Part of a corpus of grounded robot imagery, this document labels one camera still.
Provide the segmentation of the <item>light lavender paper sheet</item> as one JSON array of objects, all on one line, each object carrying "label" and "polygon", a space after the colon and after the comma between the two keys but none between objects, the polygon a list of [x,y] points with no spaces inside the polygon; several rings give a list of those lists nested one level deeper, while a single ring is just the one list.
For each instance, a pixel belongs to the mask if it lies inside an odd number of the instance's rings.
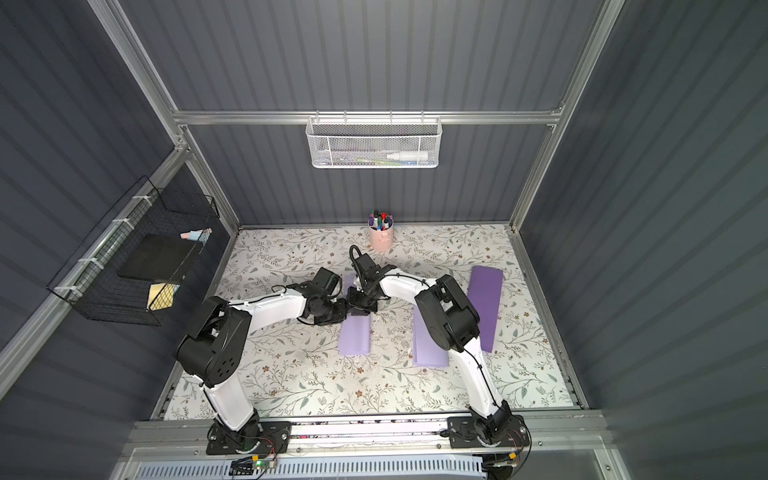
[{"label": "light lavender paper sheet", "polygon": [[448,368],[449,355],[431,338],[417,306],[413,308],[413,364],[426,368]]},{"label": "light lavender paper sheet", "polygon": [[365,356],[371,352],[371,316],[363,315],[348,299],[348,291],[354,286],[355,276],[346,274],[343,278],[343,293],[347,301],[347,316],[341,323],[338,351],[345,357]]}]

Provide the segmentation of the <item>dark purple paper sheet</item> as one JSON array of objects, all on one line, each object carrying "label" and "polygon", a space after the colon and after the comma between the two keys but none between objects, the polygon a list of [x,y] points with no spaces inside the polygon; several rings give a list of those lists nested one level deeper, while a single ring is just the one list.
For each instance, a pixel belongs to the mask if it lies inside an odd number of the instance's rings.
[{"label": "dark purple paper sheet", "polygon": [[503,283],[504,274],[499,269],[472,268],[467,296],[479,315],[479,338],[485,353],[494,350]]}]

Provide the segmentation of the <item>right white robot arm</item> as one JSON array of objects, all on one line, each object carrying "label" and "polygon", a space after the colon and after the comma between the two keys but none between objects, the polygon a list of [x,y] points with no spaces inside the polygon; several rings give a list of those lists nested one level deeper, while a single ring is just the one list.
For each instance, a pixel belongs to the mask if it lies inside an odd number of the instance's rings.
[{"label": "right white robot arm", "polygon": [[349,248],[349,258],[356,283],[347,291],[348,312],[374,313],[386,298],[415,305],[432,341],[458,364],[478,440],[489,446],[500,443],[513,414],[488,372],[479,313],[454,277],[426,278],[393,265],[380,266],[356,245]]}]

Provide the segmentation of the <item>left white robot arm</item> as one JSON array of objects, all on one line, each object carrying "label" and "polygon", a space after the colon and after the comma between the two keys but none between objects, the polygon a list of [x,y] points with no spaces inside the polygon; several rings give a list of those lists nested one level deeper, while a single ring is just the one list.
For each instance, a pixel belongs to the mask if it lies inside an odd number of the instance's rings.
[{"label": "left white robot arm", "polygon": [[308,281],[275,286],[261,297],[230,301],[210,296],[203,301],[175,359],[196,378],[219,425],[245,434],[258,424],[258,414],[236,375],[249,335],[291,319],[311,319],[320,325],[342,322],[347,303],[340,297],[341,286],[339,275],[321,268]]}]

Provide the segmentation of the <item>pink pen cup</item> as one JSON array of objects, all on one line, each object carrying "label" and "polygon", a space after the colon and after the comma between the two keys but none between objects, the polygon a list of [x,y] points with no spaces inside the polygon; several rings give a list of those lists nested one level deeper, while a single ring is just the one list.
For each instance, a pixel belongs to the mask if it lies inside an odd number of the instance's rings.
[{"label": "pink pen cup", "polygon": [[389,251],[394,243],[394,221],[392,217],[379,210],[371,212],[368,220],[371,247],[378,252]]}]

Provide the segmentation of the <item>pastel sticky note stack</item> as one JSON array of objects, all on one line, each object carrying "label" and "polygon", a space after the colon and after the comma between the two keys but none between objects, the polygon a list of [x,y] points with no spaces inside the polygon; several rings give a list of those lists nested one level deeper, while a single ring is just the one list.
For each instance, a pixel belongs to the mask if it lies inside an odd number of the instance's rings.
[{"label": "pastel sticky note stack", "polygon": [[206,243],[212,233],[211,228],[201,229],[201,230],[191,230],[188,232],[183,232],[180,234],[180,238],[184,240],[189,241],[196,241],[201,243]]}]

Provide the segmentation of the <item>white marker in basket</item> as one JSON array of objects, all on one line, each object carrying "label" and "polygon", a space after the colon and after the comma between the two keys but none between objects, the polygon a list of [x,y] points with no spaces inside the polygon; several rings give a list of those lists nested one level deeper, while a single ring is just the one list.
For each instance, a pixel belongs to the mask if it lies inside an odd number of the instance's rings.
[{"label": "white marker in basket", "polygon": [[387,159],[393,162],[418,164],[429,160],[427,151],[398,151],[387,154]]}]

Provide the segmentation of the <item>yellow sticky note pad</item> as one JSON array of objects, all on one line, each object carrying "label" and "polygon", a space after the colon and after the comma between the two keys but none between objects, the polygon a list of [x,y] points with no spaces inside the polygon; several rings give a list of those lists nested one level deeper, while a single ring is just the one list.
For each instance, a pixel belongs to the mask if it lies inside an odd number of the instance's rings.
[{"label": "yellow sticky note pad", "polygon": [[179,289],[178,284],[153,283],[150,285],[147,309],[159,311],[173,306],[175,294]]}]

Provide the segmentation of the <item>white perforated vent panel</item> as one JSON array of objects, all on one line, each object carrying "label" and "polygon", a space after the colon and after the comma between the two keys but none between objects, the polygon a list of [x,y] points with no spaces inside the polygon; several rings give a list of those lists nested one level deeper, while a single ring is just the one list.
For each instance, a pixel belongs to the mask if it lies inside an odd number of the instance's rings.
[{"label": "white perforated vent panel", "polygon": [[282,457],[236,468],[232,459],[148,461],[136,479],[485,479],[482,459],[472,455],[403,457]]}]

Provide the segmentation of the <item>black notebook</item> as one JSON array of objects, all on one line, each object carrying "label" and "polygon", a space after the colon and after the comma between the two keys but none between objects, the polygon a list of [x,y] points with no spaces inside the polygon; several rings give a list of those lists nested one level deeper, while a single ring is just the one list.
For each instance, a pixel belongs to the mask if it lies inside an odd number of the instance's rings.
[{"label": "black notebook", "polygon": [[117,270],[117,275],[130,280],[177,282],[187,273],[203,250],[203,243],[146,235]]}]

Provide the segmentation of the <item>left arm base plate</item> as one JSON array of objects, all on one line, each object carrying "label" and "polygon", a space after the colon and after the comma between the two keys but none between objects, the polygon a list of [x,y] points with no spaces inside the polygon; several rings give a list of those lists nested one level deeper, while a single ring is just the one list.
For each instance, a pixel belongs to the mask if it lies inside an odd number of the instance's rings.
[{"label": "left arm base plate", "polygon": [[215,419],[206,435],[206,454],[281,454],[287,451],[291,433],[292,424],[287,421],[250,421],[240,430],[234,431]]}]

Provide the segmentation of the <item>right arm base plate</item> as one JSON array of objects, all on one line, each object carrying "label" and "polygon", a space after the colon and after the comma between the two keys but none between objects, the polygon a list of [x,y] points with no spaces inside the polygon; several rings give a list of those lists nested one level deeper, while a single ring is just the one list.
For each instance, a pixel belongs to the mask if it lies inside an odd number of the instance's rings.
[{"label": "right arm base plate", "polygon": [[452,416],[439,435],[449,440],[453,449],[509,448],[520,450],[531,445],[530,429],[520,415],[505,418]]}]

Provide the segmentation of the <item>aluminium front rail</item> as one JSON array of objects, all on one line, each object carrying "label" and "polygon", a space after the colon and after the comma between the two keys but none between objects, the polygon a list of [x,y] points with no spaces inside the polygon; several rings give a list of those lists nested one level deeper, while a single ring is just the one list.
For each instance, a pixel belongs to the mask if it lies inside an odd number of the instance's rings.
[{"label": "aluminium front rail", "polygon": [[[451,452],[452,413],[294,417],[282,458]],[[528,410],[522,413],[529,451],[612,448],[614,438],[599,410]],[[193,459],[206,456],[211,420],[140,421],[119,459]]]}]

